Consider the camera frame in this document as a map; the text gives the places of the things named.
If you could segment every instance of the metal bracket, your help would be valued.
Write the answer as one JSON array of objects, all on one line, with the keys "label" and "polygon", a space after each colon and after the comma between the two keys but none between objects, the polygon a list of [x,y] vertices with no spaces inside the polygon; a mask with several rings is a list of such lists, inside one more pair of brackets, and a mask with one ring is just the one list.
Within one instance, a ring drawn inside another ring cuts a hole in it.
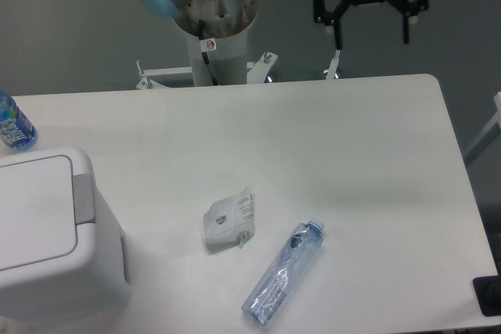
[{"label": "metal bracket", "polygon": [[464,165],[469,167],[501,134],[501,114],[495,113],[466,148]]},{"label": "metal bracket", "polygon": [[269,76],[269,71],[278,59],[278,55],[272,52],[265,52],[263,56],[255,63],[255,65],[247,72],[248,84],[262,84],[264,82],[272,82]]},{"label": "metal bracket", "polygon": [[[247,63],[247,83],[257,84],[260,82],[272,82],[273,79],[269,76],[269,71],[272,69],[277,59],[277,55],[271,52],[265,52],[257,62]],[[141,90],[169,88],[166,85],[159,84],[153,80],[152,77],[161,77],[162,81],[186,81],[193,77],[190,66],[163,68],[159,70],[142,70],[139,60],[136,61],[136,65],[138,66],[140,80],[135,87]]]},{"label": "metal bracket", "polygon": [[323,75],[326,80],[339,80],[341,78],[341,72],[337,69],[339,66],[339,55],[341,54],[340,50],[336,50],[334,57],[330,61],[329,69],[323,71]]}]

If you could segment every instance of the blue bottle cap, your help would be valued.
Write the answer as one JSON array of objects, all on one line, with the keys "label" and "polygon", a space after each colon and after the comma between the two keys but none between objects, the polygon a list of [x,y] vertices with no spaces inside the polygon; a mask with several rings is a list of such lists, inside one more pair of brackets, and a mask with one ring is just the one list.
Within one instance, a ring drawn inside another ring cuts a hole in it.
[{"label": "blue bottle cap", "polygon": [[320,219],[318,218],[312,218],[310,219],[310,221],[308,222],[308,224],[311,224],[312,226],[315,226],[318,228],[318,230],[320,231],[320,233],[322,233],[323,231],[323,228],[326,227],[323,223],[323,221],[321,221]]}]

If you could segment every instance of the plastic water bottle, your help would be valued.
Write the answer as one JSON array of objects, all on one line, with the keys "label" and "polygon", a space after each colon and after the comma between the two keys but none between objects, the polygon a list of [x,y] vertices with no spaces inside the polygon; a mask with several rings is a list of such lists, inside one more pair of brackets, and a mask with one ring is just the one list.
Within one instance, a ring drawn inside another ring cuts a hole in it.
[{"label": "plastic water bottle", "polygon": [[268,324],[305,273],[322,245],[323,227],[318,219],[300,223],[243,303],[242,311],[259,325]]},{"label": "plastic water bottle", "polygon": [[19,110],[14,99],[0,90],[0,138],[14,150],[27,150],[37,141],[33,124]]}]

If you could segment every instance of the metal stand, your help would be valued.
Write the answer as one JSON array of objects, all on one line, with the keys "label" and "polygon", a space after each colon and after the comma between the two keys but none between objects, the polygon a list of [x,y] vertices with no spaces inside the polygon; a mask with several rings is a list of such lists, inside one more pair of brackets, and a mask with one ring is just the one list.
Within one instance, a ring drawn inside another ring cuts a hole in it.
[{"label": "metal stand", "polygon": [[497,106],[497,112],[491,117],[480,132],[477,133],[463,155],[464,164],[467,168],[501,133],[501,92],[496,94],[494,102]]},{"label": "metal stand", "polygon": [[[262,84],[273,82],[269,75],[278,56],[272,52],[265,52],[255,63],[247,63],[247,83]],[[139,73],[139,83],[135,86],[137,89],[155,89],[169,88],[159,84],[154,78],[162,78],[162,81],[185,81],[193,78],[193,72],[190,66],[179,68],[164,68],[159,70],[143,70],[139,60],[136,60]]]},{"label": "metal stand", "polygon": [[[501,133],[501,92],[496,94],[494,102],[497,112],[478,132],[464,153],[463,159],[466,167],[469,167]],[[487,317],[501,316],[501,276],[475,278],[473,287],[482,314]]]}]

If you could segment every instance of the white packet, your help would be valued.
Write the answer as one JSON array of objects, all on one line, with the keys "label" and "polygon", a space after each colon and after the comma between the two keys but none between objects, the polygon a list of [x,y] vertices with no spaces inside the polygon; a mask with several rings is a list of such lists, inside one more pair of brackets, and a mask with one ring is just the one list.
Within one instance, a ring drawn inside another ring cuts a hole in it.
[{"label": "white packet", "polygon": [[238,243],[243,247],[254,235],[254,203],[251,187],[216,201],[200,223],[205,244]]}]

